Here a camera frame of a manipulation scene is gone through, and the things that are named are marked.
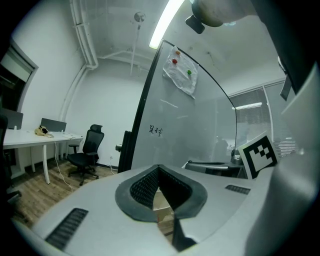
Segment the cable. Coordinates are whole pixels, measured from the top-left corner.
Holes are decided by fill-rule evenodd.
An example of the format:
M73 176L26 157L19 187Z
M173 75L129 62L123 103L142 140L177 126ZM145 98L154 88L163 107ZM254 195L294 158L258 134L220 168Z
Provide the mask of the cable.
M62 179L63 179L64 183L67 184L67 185L71 188L71 193L72 193L72 192L74 191L74 190L72 189L72 186L70 186L68 183L66 183L65 178L64 178L64 176L62 175L62 173L61 173L61 171L60 171L60 168L59 168L59 164L58 164L58 161L57 161L57 144L56 144L56 141L54 141L54 145L55 145L54 159L55 159L55 162L56 162L56 166L58 167L59 173L60 173L60 175L62 176Z
M112 166L111 166L111 164L106 164L106 166L110 166L112 174L115 175L115 173L112 171Z

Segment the whiteboard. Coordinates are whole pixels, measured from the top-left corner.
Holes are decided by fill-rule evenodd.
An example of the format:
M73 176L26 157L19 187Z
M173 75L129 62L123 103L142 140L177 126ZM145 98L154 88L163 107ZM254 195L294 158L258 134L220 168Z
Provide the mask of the whiteboard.
M236 111L215 80L198 67L194 97L163 76L173 45L162 41L145 87L149 91L138 127L131 168L153 164L182 167L188 160L229 162L236 142Z

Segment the pipe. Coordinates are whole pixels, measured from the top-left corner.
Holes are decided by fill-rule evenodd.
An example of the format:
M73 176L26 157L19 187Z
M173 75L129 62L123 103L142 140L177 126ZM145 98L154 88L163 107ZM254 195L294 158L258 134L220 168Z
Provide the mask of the pipe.
M90 65L87 65L87 68L89 68L91 70L94 70L99 66L99 63L98 63L98 59L97 59L94 43L93 43L93 40L92 40L92 37L91 37L91 34L90 34L90 29L88 28L88 21L86 20L87 12L84 12L84 10L83 10L82 0L80 0L80 12L81 12L81 17L82 17L82 23L84 24L83 28L84 28L84 32L85 32L85 35L86 35L86 40L87 40L88 46L90 48L90 52L91 52L92 58L93 58L93 60L95 62L95 64L90 63Z
M82 41L80 39L80 34L79 34L79 29L77 27L77 21L76 21L76 14L75 14L75 9L74 9L74 4L73 4L73 0L70 0L70 9L71 9L71 14L72 14L72 19L73 19L73 23L74 23L74 28L75 28L75 32L76 32L76 36L78 37L79 40L79 44L80 44L80 48L82 51L82 55L84 57L85 62L88 62L87 56L85 54L85 50L84 50L84 46L82 44Z
M83 75L81 76L79 82L75 85L75 88L74 88L72 97L71 97L71 99L70 99L70 101L68 102L67 107L66 107L64 120L67 119L67 114L68 114L69 107L70 107L71 103L73 102L75 95L77 94L77 91L78 91L78 89L79 89L79 85L81 85L81 83L83 82L83 80L84 80L84 78L86 77L88 71L89 71L88 68L86 68L86 69L84 70Z
M120 50L120 51L116 51L116 52L113 52L113 53L110 53L110 54L107 54L107 55L104 55L104 56L98 56L99 59L109 59L110 57L113 57L113 56L116 56L116 55L119 55L119 54L133 54L132 51L130 50ZM138 57L141 57L141 58L144 58L146 60L149 60L149 61L153 61L152 58L149 58L149 57L146 57L142 54L139 54L139 53L134 53L135 56L138 56Z
M110 60L114 60L114 61L119 61L119 62L124 62L124 63L129 63L129 64L131 64L131 60L128 59L128 58L125 58L125 57L112 56L112 57L110 57L109 59L110 59ZM148 69L148 67L146 67L143 63L138 62L138 61L136 61L136 60L133 61L133 65L142 66L142 67L144 67L146 70Z
M116 56L116 55L122 54L122 53L127 53L127 51L126 51L126 50L120 50L120 51L116 51L116 52L107 54L107 55L105 55L105 56L100 56L100 57L98 57L98 58L99 58L99 59L108 59L108 58L110 58L110 57L112 57L112 56Z
M81 69L79 70L78 74L76 74L72 84L70 85L66 95L65 95L65 98L64 98L64 101L63 101L63 104L62 104L62 108L61 108L61 111L60 111L60 115L59 115L59 121L64 121L65 118L66 118L66 113L67 113L67 110L68 109L68 104L70 104L70 100L69 98L73 97L73 94L75 92L75 88L77 87L77 84L79 83L80 79L83 77L83 74L85 72L85 69L87 68L87 65L84 64Z
M150 69L147 69L147 68L142 67L141 65L138 66L138 69L140 70L140 72L141 72L142 70L149 72L149 70L150 70Z
M136 38L135 38L135 41L134 41L134 43L133 43L133 51L132 51L132 58L131 58L130 76L132 75L132 69L133 69L133 67L134 67L135 51L136 51L136 45L137 45L137 42L138 42L138 37L139 37L140 28L141 28L141 25L139 24L139 25L138 25L138 28L137 28L137 32L136 32Z
M87 64L89 63L90 65L92 65L93 61L91 59L91 56L90 56L90 53L89 53L89 49L88 49L88 46L86 44L86 39L85 39L84 33L81 30L81 27L82 26L84 27L85 24L81 21L81 19L79 17L79 8L78 8L78 5L77 5L77 1L76 0L70 0L70 7L71 7L71 12L74 12L74 26L75 26L75 29L76 29L77 33L79 34L79 38L78 38L79 39L79 43L80 43L80 45L83 46L83 50L84 50L83 56L84 56L85 62Z

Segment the desk leg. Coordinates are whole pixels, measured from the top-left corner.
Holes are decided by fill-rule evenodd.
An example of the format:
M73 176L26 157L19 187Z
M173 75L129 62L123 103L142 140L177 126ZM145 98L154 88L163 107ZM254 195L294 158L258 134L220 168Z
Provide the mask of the desk leg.
M56 142L55 157L56 157L55 159L59 161L59 143L58 142Z
M43 171L44 171L44 178L47 184L50 184L49 173L48 173L48 166L47 166L47 145L42 146L42 162L43 162Z
M68 142L65 143L65 159L68 157L69 145Z
M36 172L36 168L35 168L35 161L34 161L34 158L32 156L32 146L30 147L30 159L31 159L32 172L35 173Z
M59 143L60 160L64 159L64 143Z

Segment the plastic bag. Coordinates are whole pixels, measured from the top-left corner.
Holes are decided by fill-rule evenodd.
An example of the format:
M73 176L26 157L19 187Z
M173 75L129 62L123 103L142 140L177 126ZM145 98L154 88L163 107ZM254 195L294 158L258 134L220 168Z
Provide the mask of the plastic bag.
M176 51L179 50L175 46L166 59L163 66L163 76L171 79L176 87L195 99L194 92L198 80L199 64L182 52L177 54Z

